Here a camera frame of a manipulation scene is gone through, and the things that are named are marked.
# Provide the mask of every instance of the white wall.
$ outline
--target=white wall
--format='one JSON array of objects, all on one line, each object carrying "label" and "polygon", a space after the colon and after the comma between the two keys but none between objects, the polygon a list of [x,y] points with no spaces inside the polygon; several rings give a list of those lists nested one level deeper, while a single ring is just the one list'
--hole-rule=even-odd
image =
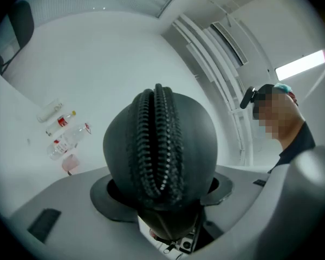
[{"label": "white wall", "polygon": [[325,30],[306,0],[253,0],[232,16],[255,35],[274,68],[325,48]]},{"label": "white wall", "polygon": [[[230,19],[230,27],[226,18],[221,20],[248,57],[249,63],[237,69],[245,87],[274,84],[278,82],[275,68],[325,49],[325,27],[306,0],[253,0],[231,16],[248,29],[246,33],[257,44],[256,49],[234,21]],[[325,117],[325,95],[320,95],[325,92],[325,79],[313,98],[305,100],[305,96],[324,71],[325,64],[282,81],[292,87],[317,144],[325,144],[325,118],[320,121],[315,115]],[[277,162],[282,151],[277,141],[255,139],[254,144],[254,164]]]},{"label": "white wall", "polygon": [[37,122],[39,110],[0,76],[0,213],[5,217],[67,176],[61,162],[47,156],[51,139]]},{"label": "white wall", "polygon": [[[180,14],[192,7],[197,0],[172,0],[159,18],[149,16],[150,9],[146,9],[148,11],[146,14],[132,14],[132,9],[124,7],[113,0],[80,0],[76,4],[74,4],[74,1],[43,0],[41,2],[41,0],[28,0],[28,2],[34,4],[32,5],[32,14],[36,19],[35,27],[37,28],[41,24],[53,19],[64,18],[68,14],[73,15],[88,12],[88,14],[92,14],[88,15],[90,20],[84,21],[93,23],[94,20],[97,20],[96,25],[98,26],[105,24],[106,27],[123,27],[128,31],[139,29],[154,34],[162,34]],[[147,4],[140,0],[132,0],[131,2],[134,7],[147,7]],[[5,53],[4,58],[9,59],[15,51],[17,51],[15,35],[8,17],[5,16],[0,24],[0,53]]]},{"label": "white wall", "polygon": [[102,138],[118,112],[145,88],[156,83],[170,86],[206,108],[219,140],[218,163],[228,163],[227,129],[173,48],[159,35],[107,27],[88,15],[68,16],[37,28],[4,74],[7,81],[40,107],[60,98],[64,111],[74,109],[78,122],[89,121],[94,134],[84,146],[94,149],[77,153],[94,168],[106,165]]}]

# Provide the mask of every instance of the plastic bottle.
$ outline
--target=plastic bottle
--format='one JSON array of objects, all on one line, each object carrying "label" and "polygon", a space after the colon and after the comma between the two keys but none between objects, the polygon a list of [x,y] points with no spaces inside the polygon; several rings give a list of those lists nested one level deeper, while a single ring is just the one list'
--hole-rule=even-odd
[{"label": "plastic bottle", "polygon": [[48,146],[48,156],[53,160],[59,159],[66,152],[76,147],[78,142],[88,133],[90,134],[90,126],[87,123],[66,130],[50,146]]},{"label": "plastic bottle", "polygon": [[50,104],[45,106],[37,115],[36,118],[40,123],[47,121],[54,113],[58,112],[63,104],[59,99],[55,99]]},{"label": "plastic bottle", "polygon": [[49,125],[46,129],[46,133],[49,136],[52,136],[55,132],[57,132],[61,127],[66,126],[69,124],[71,118],[73,118],[76,115],[76,112],[73,110],[72,113],[61,115],[59,118],[54,121],[51,125]]}]

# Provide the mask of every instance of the red label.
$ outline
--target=red label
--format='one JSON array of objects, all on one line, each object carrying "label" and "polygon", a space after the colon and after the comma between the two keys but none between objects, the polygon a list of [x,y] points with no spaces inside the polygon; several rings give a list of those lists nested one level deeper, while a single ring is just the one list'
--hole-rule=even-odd
[{"label": "red label", "polygon": [[67,124],[67,122],[65,121],[65,119],[62,116],[60,118],[58,118],[58,123],[61,127],[65,126]]},{"label": "red label", "polygon": [[91,134],[89,125],[86,124],[86,123],[85,123],[85,125],[86,125],[86,130],[87,130],[87,132],[88,132],[89,134]]}]

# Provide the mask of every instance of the white table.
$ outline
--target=white table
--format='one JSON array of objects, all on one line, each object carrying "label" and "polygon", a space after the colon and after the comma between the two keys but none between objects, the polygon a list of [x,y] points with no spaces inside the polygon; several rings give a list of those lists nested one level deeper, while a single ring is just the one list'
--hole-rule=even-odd
[{"label": "white table", "polygon": [[47,156],[52,139],[36,119],[40,108],[0,76],[0,213],[10,216],[51,183],[68,176]]}]

